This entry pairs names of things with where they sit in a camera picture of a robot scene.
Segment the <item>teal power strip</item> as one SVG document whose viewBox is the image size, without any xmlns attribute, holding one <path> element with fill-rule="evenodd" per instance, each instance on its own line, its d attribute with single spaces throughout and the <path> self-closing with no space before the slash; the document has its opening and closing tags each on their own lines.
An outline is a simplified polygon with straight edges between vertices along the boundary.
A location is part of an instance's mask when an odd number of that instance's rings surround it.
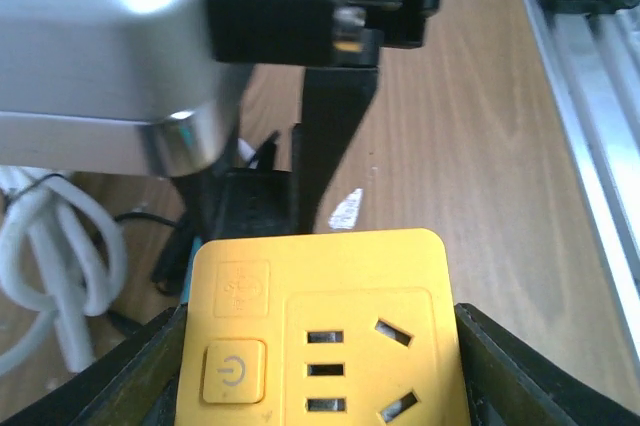
<svg viewBox="0 0 640 426">
<path fill-rule="evenodd" d="M 180 301 L 181 301 L 182 304 L 187 304 L 189 299 L 190 299 L 191 283 L 192 283 L 192 276 L 193 276 L 193 269 L 194 269 L 194 260 L 195 260 L 196 254 L 197 254 L 198 250 L 201 248 L 201 246 L 202 246 L 202 242 L 201 242 L 200 238 L 196 237 L 194 239 L 192 247 L 191 247 L 191 252 L 190 252 L 189 261 L 188 261 L 187 270 L 186 270 L 186 275 L 185 275 L 185 280 L 184 280 L 183 289 L 182 289 L 182 293 L 181 293 L 181 297 L 180 297 Z"/>
</svg>

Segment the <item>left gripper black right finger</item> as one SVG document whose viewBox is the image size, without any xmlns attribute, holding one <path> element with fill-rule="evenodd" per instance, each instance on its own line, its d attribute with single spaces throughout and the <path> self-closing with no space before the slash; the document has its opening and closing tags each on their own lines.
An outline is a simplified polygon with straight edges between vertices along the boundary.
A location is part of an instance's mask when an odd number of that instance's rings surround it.
<svg viewBox="0 0 640 426">
<path fill-rule="evenodd" d="M 473 425 L 637 425 L 639 415 L 595 391 L 475 306 L 455 316 Z"/>
</svg>

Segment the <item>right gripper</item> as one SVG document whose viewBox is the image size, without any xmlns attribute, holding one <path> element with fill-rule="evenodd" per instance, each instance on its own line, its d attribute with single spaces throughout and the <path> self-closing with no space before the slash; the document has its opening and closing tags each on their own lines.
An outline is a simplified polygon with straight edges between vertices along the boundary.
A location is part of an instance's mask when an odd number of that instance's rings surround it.
<svg viewBox="0 0 640 426">
<path fill-rule="evenodd" d="M 424 44 L 441 0 L 206 0 L 213 57 L 304 67 L 293 127 L 291 229 L 311 234 L 377 88 L 378 50 Z"/>
</svg>

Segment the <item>yellow cube socket adapter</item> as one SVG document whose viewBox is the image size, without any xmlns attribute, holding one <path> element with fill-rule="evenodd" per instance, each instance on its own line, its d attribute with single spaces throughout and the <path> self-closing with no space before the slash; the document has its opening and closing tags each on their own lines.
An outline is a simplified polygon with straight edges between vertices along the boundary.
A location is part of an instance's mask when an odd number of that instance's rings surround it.
<svg viewBox="0 0 640 426">
<path fill-rule="evenodd" d="M 193 261 L 179 425 L 466 425 L 426 229 L 216 240 Z"/>
</svg>

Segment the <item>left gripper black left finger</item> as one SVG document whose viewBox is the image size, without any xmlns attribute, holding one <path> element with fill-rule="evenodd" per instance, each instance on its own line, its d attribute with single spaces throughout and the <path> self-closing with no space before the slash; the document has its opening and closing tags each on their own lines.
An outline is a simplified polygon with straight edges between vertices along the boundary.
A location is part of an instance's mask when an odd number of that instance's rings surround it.
<svg viewBox="0 0 640 426">
<path fill-rule="evenodd" d="M 169 308 L 3 425 L 172 425 L 187 306 Z"/>
</svg>

